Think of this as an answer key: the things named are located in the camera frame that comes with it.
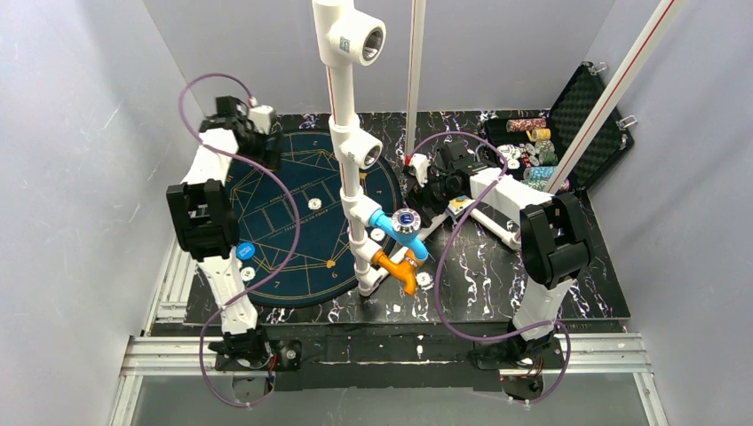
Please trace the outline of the light blue 10 chip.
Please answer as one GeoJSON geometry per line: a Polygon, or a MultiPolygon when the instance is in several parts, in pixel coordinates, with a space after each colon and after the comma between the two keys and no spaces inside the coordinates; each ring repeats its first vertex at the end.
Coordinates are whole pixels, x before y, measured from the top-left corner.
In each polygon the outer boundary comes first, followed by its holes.
{"type": "Polygon", "coordinates": [[[311,198],[308,201],[307,206],[310,210],[317,211],[322,208],[322,200],[319,198],[311,198]]]}

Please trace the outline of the blue button chip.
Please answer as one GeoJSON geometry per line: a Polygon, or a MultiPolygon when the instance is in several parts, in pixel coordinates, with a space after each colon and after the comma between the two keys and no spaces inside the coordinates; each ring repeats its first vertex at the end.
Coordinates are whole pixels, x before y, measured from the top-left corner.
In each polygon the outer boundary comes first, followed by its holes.
{"type": "Polygon", "coordinates": [[[236,257],[242,261],[251,259],[255,253],[256,246],[251,242],[242,242],[235,248],[236,257]]]}

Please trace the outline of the grey white poker chip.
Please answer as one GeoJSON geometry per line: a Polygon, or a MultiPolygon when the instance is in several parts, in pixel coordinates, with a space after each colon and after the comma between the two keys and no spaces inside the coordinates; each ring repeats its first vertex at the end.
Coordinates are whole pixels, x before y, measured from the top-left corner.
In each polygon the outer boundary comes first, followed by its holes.
{"type": "Polygon", "coordinates": [[[240,276],[242,281],[252,281],[256,276],[256,270],[253,267],[244,267],[240,270],[240,276]]]}

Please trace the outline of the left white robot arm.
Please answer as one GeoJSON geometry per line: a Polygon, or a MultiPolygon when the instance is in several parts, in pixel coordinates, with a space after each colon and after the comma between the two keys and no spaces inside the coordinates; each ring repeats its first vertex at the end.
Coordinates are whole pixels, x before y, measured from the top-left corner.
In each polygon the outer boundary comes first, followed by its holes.
{"type": "Polygon", "coordinates": [[[248,297],[231,299],[243,289],[241,264],[236,256],[240,224],[226,189],[234,155],[250,159],[269,170],[281,167],[283,140],[274,130],[271,106],[255,99],[232,96],[216,100],[216,113],[204,118],[199,146],[182,181],[166,192],[178,244],[197,261],[221,309],[223,333],[244,335],[254,329],[257,310],[248,297]]]}

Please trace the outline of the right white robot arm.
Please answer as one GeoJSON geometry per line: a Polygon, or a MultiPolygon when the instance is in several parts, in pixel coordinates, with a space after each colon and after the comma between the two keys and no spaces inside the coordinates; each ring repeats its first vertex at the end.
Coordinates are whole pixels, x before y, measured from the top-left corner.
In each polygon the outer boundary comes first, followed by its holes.
{"type": "Polygon", "coordinates": [[[508,335],[521,343],[550,335],[565,294],[594,257],[583,206],[573,193],[549,194],[506,174],[496,162],[469,153],[462,142],[439,148],[440,165],[424,154],[404,163],[407,203],[424,223],[455,199],[480,201],[512,220],[528,282],[508,335]]]}

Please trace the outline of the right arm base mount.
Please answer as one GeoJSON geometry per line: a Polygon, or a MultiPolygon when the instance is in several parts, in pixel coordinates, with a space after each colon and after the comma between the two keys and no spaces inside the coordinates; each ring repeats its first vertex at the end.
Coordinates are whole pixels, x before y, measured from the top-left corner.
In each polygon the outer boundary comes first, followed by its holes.
{"type": "Polygon", "coordinates": [[[511,370],[500,374],[503,392],[513,401],[533,403],[561,382],[569,353],[550,333],[532,341],[516,336],[498,343],[475,343],[468,360],[479,370],[511,370]]]}

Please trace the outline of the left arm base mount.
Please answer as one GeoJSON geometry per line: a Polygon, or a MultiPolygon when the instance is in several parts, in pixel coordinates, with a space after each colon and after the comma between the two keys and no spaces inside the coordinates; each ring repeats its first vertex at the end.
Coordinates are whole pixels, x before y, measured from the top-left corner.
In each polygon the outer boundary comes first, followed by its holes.
{"type": "Polygon", "coordinates": [[[299,340],[271,339],[265,329],[258,329],[224,333],[208,349],[216,355],[217,371],[284,372],[300,368],[303,345],[299,340]]]}

